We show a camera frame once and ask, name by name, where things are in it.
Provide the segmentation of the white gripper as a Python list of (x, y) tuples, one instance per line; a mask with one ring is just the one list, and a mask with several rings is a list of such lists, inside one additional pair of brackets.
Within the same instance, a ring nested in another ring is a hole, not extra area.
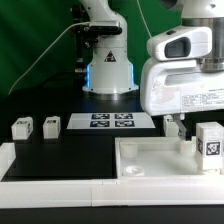
[(151, 116), (172, 115), (179, 138), (191, 141), (184, 114), (224, 109), (224, 72), (202, 72), (195, 60), (148, 59), (142, 69), (140, 103)]

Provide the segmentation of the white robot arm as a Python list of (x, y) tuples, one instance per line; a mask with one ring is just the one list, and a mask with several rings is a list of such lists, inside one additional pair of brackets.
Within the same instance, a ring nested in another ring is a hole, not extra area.
[(139, 86), (127, 57), (125, 19), (108, 0), (79, 1), (90, 18), (87, 31), (96, 36), (86, 94), (117, 100), (139, 91), (143, 111), (172, 116), (183, 138), (190, 136), (185, 114), (224, 109), (224, 0), (159, 0), (179, 11), (182, 23), (148, 40)]

